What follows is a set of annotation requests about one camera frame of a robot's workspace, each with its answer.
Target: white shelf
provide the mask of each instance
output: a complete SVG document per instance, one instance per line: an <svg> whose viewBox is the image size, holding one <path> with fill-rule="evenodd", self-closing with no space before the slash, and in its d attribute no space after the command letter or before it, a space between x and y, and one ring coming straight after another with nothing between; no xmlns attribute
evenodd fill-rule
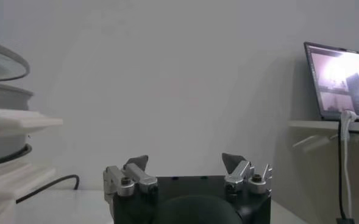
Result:
<svg viewBox="0 0 359 224"><path fill-rule="evenodd" d="M337 121L289 121L289 127L337 130L338 122ZM349 130L359 131L359 122L351 123Z"/></svg>

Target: laptop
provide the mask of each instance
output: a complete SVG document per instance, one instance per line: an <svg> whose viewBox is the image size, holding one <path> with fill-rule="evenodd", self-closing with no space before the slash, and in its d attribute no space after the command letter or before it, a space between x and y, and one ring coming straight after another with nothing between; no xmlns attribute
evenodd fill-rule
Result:
<svg viewBox="0 0 359 224"><path fill-rule="evenodd" d="M359 115L359 52L305 42L320 115L337 121L344 110Z"/></svg>

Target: bolt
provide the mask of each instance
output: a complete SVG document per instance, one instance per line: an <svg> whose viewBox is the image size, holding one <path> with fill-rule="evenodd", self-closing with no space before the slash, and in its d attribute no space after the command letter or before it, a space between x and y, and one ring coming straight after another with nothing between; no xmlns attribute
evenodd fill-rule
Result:
<svg viewBox="0 0 359 224"><path fill-rule="evenodd" d="M254 183L260 183L262 182L262 176L259 174L255 174L254 176L252 176L252 181Z"/></svg>
<svg viewBox="0 0 359 224"><path fill-rule="evenodd" d="M122 177L121 178L121 185L129 185L130 184L130 178L129 177Z"/></svg>

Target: white desk surface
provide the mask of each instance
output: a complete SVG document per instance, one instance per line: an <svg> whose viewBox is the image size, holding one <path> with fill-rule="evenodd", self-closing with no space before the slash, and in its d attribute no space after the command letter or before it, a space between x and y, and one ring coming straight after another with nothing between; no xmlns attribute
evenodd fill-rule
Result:
<svg viewBox="0 0 359 224"><path fill-rule="evenodd" d="M306 224L276 202L271 224ZM102 191L47 190L16 206L16 224L113 224Z"/></svg>

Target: black cable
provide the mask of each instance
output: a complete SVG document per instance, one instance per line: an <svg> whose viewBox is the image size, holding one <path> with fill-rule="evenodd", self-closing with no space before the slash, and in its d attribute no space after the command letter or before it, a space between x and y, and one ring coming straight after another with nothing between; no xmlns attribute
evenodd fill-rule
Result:
<svg viewBox="0 0 359 224"><path fill-rule="evenodd" d="M51 187L51 186L53 186L53 185L55 185L55 184L57 184L57 183L59 183L59 182L62 182L62 181L64 181L64 180L71 179L71 178L75 178L75 179L76 179L76 183L75 183L75 186L74 186L74 190L77 190L77 188L79 187L79 176L78 176L78 175L75 175L75 174L73 174L73 175L68 175L68 176L65 176L65 177L61 177L61 178L59 178L59 179L57 179L57 180L54 180L54 181L50 182L49 184L46 184L46 185L44 185L44 186L38 188L37 190L35 190L35 191L33 191L33 192L31 192L31 193L29 193L29 194L27 194L27 195L25 195L25 196L23 196L23 197L17 199L16 203L18 204L18 203L20 203L20 202L22 202L22 201L24 201L24 200L26 200L26 199L28 199L28 198L33 197L34 195L40 193L40 192L43 191L43 190L46 190L47 188L49 188L49 187Z"/></svg>
<svg viewBox="0 0 359 224"><path fill-rule="evenodd" d="M343 190L342 190L342 137L341 137L342 121L339 121L338 125L338 165L339 165L339 210L342 219L346 219L346 215L343 211Z"/></svg>

